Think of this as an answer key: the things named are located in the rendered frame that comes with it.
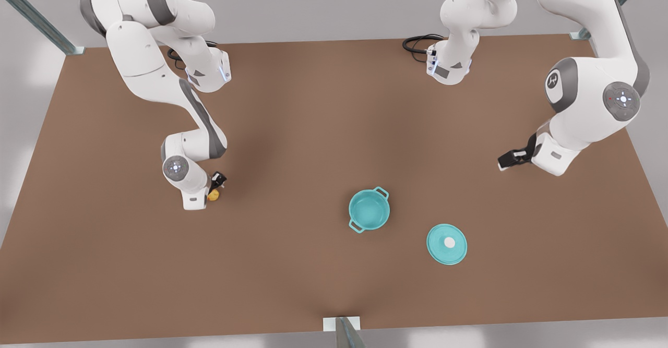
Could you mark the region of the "teal pot lid white knob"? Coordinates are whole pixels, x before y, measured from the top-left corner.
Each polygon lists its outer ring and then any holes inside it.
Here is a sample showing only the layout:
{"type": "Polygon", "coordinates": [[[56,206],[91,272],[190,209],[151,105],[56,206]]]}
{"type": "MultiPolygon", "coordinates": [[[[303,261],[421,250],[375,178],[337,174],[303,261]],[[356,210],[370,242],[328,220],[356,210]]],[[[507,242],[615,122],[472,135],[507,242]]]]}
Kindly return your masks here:
{"type": "Polygon", "coordinates": [[[451,224],[432,227],[425,243],[430,256],[442,265],[456,265],[464,260],[468,252],[465,234],[451,224]]]}

